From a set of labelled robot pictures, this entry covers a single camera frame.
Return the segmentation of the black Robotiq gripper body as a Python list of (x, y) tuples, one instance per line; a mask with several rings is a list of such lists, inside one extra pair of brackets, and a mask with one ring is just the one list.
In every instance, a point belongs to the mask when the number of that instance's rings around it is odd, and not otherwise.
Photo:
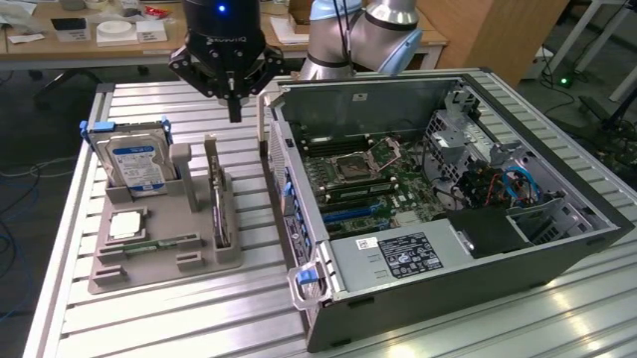
[(212, 64), (218, 57), (234, 94), (234, 53), (254, 51), (265, 46), (260, 30), (260, 3), (257, 1), (184, 1), (185, 47), (193, 62)]

